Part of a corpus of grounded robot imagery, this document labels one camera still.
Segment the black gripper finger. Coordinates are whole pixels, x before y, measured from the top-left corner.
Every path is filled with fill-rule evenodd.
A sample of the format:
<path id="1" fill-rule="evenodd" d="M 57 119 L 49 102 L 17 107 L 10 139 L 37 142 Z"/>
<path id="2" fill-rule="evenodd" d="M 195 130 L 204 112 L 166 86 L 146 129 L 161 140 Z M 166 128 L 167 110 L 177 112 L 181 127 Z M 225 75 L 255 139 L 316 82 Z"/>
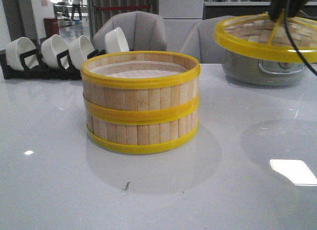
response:
<path id="1" fill-rule="evenodd" d="M 288 9 L 287 18 L 294 17 L 309 0 L 271 0 L 268 15 L 270 19 L 278 19 L 282 10 Z"/>

